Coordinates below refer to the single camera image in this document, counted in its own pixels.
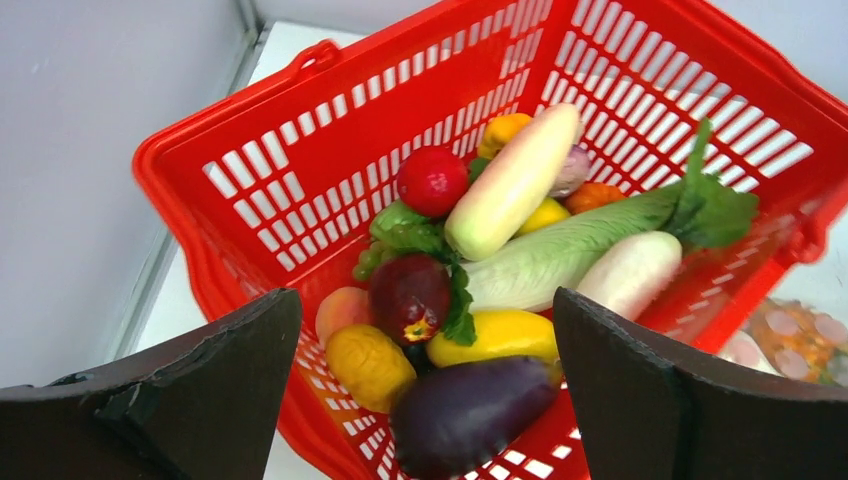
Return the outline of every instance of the radish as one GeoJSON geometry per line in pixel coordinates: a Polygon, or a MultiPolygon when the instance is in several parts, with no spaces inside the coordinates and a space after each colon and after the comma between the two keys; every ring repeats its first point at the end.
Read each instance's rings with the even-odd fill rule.
{"type": "Polygon", "coordinates": [[[586,272],[577,291],[628,320],[636,320],[677,274],[683,247],[666,232],[619,241],[586,272]]]}
{"type": "Polygon", "coordinates": [[[580,112],[554,105],[506,144],[462,196],[445,239],[471,261],[503,247],[548,195],[581,133],[580,112]]]}

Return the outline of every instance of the yellow lemon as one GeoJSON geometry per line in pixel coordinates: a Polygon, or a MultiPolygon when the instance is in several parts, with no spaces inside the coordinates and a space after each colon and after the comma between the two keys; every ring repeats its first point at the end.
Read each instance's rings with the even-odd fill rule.
{"type": "Polygon", "coordinates": [[[515,233],[516,237],[520,237],[521,235],[527,235],[530,232],[535,232],[536,230],[547,227],[548,225],[561,222],[571,215],[568,213],[568,210],[565,209],[562,205],[559,204],[553,198],[546,198],[542,201],[542,204],[539,205],[538,208],[530,215],[524,225],[518,229],[515,233]]]}

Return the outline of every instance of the purple eggplant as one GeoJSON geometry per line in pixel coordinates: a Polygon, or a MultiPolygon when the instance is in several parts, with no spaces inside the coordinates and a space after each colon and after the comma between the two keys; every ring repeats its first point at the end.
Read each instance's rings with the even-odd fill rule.
{"type": "Polygon", "coordinates": [[[430,372],[389,416],[401,470],[429,480],[480,467],[554,403],[561,376],[558,366],[524,355],[430,372]]]}

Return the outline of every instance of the shopping basket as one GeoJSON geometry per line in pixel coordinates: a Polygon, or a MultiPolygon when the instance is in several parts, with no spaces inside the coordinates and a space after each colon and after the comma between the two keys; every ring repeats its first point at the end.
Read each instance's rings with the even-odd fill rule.
{"type": "MultiPolygon", "coordinates": [[[[350,47],[324,41],[283,71],[173,125],[134,172],[185,249],[210,320],[273,287],[304,331],[279,429],[334,479],[406,478],[386,418],[328,373],[313,324],[351,284],[368,221],[422,145],[470,160],[486,122],[576,104],[591,178],[632,195],[679,178],[694,127],[707,169],[761,198],[737,245],[691,258],[641,317],[715,352],[793,264],[825,248],[848,201],[848,109],[699,0],[447,0],[350,47]]],[[[466,478],[585,478],[569,394],[466,478]]]]}

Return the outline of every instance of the grape cluster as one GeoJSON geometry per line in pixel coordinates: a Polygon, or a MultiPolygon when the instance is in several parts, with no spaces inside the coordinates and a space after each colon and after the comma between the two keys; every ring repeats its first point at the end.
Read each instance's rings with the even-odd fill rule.
{"type": "Polygon", "coordinates": [[[353,268],[353,279],[367,282],[371,273],[385,262],[395,258],[397,252],[381,241],[376,241],[359,254],[359,263],[353,268]]]}

